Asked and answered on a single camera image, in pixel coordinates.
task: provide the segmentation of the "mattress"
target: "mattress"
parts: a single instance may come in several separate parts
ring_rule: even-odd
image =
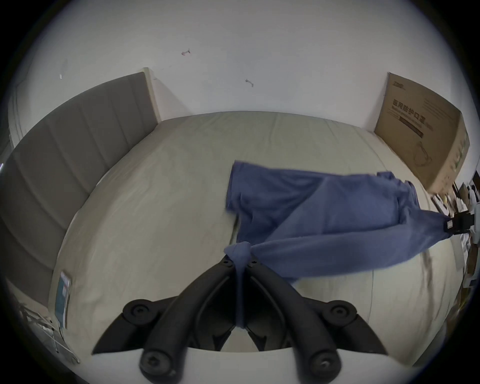
[[[80,360],[127,302],[176,296],[223,257],[235,221],[225,211],[234,160],[335,174],[389,170],[414,184],[422,209],[435,209],[389,147],[357,127],[248,111],[163,121],[103,177],[60,249],[48,309],[63,270],[72,277],[64,337]],[[295,288],[351,302],[388,353],[410,365],[441,328],[461,275],[445,240],[387,269],[301,279]],[[225,349],[255,350],[232,339]]]

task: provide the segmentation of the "cardboard box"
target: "cardboard box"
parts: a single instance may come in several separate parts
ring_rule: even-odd
[[[470,146],[462,113],[430,89],[388,74],[375,128],[429,193],[446,193]]]

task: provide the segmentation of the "bed frame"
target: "bed frame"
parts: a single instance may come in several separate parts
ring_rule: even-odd
[[[25,135],[0,172],[0,267],[45,307],[74,215],[161,121],[151,79],[143,68],[63,103]]]

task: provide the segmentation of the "white wall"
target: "white wall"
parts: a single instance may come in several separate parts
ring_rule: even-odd
[[[459,65],[402,0],[74,1],[44,33],[17,89],[20,131],[76,94],[146,66],[158,78],[164,120],[266,110],[369,130],[393,72],[463,112],[471,145],[458,181],[471,179],[480,157],[480,122]]]

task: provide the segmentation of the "beige mattress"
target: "beige mattress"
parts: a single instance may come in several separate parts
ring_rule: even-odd
[[[234,160],[336,174],[389,170],[413,182],[423,209],[434,209],[388,146],[353,126],[272,112],[164,121],[100,181],[59,252],[49,310],[65,270],[73,283],[64,336],[80,360],[127,302],[178,295],[223,257],[234,223],[224,209]],[[412,364],[440,329],[461,277],[445,240],[391,268],[295,286],[307,297],[351,302],[389,354]],[[227,348],[253,350],[234,341]]]

